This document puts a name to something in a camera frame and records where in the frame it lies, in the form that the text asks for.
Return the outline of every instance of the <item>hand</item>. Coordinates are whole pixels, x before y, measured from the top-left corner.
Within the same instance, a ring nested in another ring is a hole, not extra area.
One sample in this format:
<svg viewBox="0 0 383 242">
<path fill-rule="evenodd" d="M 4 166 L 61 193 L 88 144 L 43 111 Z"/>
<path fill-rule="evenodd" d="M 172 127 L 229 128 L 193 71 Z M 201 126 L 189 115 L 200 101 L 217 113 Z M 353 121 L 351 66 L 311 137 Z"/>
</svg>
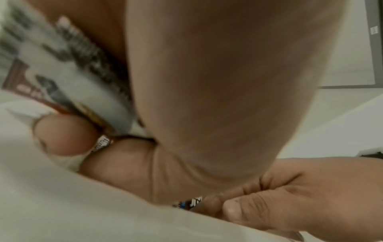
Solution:
<svg viewBox="0 0 383 242">
<path fill-rule="evenodd" d="M 51 19 L 67 15 L 128 63 L 136 109 L 156 142 L 116 142 L 81 173 L 155 203 L 221 191 L 269 167 L 308 108 L 345 5 L 29 1 Z M 47 117 L 34 131 L 57 155 L 85 152 L 99 135 L 70 116 Z"/>
<path fill-rule="evenodd" d="M 383 238 L 383 160 L 281 159 L 260 179 L 206 197 L 194 212 L 325 241 Z"/>
</svg>

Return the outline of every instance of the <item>skin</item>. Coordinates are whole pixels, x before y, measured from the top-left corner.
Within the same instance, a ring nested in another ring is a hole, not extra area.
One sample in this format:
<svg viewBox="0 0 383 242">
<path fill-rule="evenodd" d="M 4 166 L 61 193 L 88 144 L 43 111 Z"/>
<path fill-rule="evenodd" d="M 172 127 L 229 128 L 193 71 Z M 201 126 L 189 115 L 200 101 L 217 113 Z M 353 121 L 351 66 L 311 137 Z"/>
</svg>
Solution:
<svg viewBox="0 0 383 242">
<path fill-rule="evenodd" d="M 118 141 L 89 156 L 81 173 L 154 203 L 173 203 L 258 181 L 272 165 L 309 107 L 346 1 L 29 2 L 51 20 L 67 15 L 126 62 L 136 109 L 156 139 Z M 35 128 L 47 150 L 61 155 L 89 150 L 97 136 L 91 124 L 70 116 L 42 119 Z M 81 138 L 69 139 L 80 130 Z M 277 161 L 258 185 L 246 186 L 247 196 L 236 193 L 215 207 L 220 215 L 202 210 L 259 229 L 375 241 L 382 238 L 373 226 L 382 222 L 381 167 L 358 161 Z M 263 202 L 251 206 L 249 197 Z"/>
<path fill-rule="evenodd" d="M 380 241 L 382 172 L 381 159 L 280 159 L 259 179 L 210 195 L 193 211 L 261 230 L 307 231 L 324 241 Z"/>
</svg>

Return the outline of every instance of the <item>gray frame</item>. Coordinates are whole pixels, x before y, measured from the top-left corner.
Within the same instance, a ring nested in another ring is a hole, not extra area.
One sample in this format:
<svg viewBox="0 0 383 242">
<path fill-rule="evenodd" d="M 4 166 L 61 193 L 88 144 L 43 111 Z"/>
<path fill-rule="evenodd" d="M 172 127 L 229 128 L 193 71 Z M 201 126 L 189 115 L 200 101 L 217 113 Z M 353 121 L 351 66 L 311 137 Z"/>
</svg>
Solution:
<svg viewBox="0 0 383 242">
<path fill-rule="evenodd" d="M 382 88 L 383 87 L 383 54 L 382 54 L 382 28 L 381 28 L 381 0 L 365 0 L 368 22 L 368 33 L 373 59 L 375 75 L 374 85 L 350 85 L 350 86 L 322 86 L 322 89 L 345 89 L 345 88 Z M 371 35 L 370 28 L 378 26 L 378 33 Z"/>
</svg>

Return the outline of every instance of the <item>person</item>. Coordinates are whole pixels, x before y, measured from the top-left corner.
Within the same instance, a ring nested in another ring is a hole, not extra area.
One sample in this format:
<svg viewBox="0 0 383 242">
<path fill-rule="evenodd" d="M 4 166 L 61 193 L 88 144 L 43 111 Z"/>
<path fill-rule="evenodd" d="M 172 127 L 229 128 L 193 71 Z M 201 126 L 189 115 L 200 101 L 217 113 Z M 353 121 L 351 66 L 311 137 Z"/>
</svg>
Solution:
<svg viewBox="0 0 383 242">
<path fill-rule="evenodd" d="M 347 1 L 28 1 L 127 63 L 156 140 L 120 140 L 81 174 L 153 203 L 216 194 L 194 211 L 253 228 L 383 238 L 381 160 L 275 160 L 311 103 Z M 99 136 L 74 116 L 45 117 L 34 133 L 56 155 Z"/>
</svg>

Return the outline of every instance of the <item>white sticker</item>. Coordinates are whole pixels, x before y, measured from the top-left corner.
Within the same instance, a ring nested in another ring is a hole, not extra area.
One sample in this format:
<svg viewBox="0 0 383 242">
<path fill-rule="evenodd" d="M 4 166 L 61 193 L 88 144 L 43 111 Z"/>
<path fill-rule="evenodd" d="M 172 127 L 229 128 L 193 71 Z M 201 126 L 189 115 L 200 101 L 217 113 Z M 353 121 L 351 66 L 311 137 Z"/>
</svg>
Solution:
<svg viewBox="0 0 383 242">
<path fill-rule="evenodd" d="M 379 33 L 378 26 L 374 26 L 370 28 L 371 35 Z"/>
</svg>

